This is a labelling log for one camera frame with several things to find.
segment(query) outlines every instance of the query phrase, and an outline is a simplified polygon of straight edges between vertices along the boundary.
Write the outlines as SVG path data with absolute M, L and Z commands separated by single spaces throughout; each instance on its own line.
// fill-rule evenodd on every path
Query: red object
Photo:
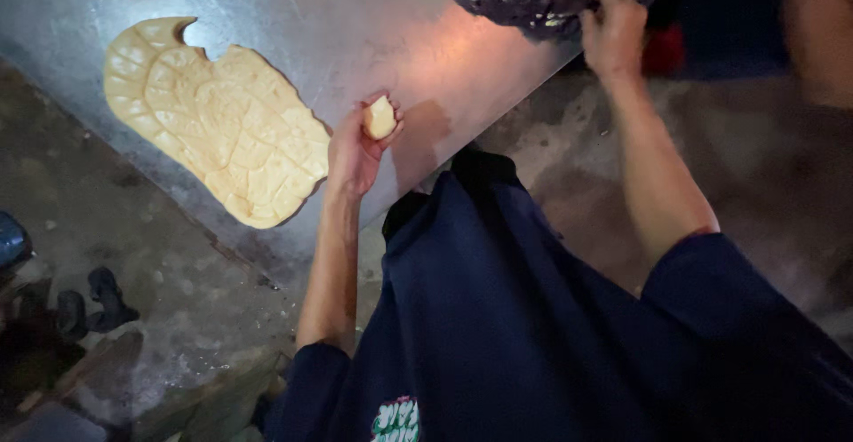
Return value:
M 677 23 L 649 32 L 642 53 L 642 71 L 649 76 L 674 76 L 684 66 L 684 34 Z

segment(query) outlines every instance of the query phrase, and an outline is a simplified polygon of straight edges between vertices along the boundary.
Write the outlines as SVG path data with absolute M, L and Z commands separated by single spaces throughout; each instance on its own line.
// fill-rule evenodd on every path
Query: navy blue shirt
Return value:
M 296 354 L 267 438 L 853 439 L 851 360 L 724 235 L 678 243 L 637 299 L 484 157 L 391 235 L 355 357 Z

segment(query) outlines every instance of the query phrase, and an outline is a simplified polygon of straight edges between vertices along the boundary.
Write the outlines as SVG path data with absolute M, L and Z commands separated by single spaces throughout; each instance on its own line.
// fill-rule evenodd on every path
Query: shirt sleeve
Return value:
M 323 343 L 302 347 L 287 369 L 287 390 L 264 417 L 266 440 L 324 440 L 350 358 Z
M 649 275 L 642 300 L 738 364 L 784 367 L 839 396 L 853 415 L 853 360 L 759 274 L 722 234 L 676 244 Z

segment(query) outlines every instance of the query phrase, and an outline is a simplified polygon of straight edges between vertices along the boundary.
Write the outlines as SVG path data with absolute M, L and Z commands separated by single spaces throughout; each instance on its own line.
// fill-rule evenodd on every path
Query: green graphic print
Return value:
M 400 397 L 379 405 L 379 414 L 370 429 L 374 435 L 372 442 L 417 442 L 421 432 L 419 420 L 418 401 L 414 397 Z

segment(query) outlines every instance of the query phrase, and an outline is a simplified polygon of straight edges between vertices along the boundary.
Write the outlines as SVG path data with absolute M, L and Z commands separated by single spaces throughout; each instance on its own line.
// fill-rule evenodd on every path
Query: forearm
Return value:
M 785 0 L 785 29 L 805 96 L 853 108 L 853 0 Z
M 315 342 L 355 349 L 358 212 L 361 200 L 330 187 L 323 200 L 296 347 Z
M 656 262 L 690 234 L 719 231 L 642 78 L 625 77 L 606 87 L 622 147 L 625 200 L 648 258 Z

